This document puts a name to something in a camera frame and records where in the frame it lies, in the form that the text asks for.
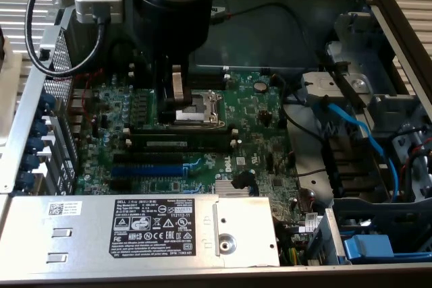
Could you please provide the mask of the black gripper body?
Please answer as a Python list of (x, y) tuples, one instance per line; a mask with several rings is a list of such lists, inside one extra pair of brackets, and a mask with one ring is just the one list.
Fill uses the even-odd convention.
[(207, 40), (212, 0), (133, 0), (134, 30), (153, 59), (185, 65)]

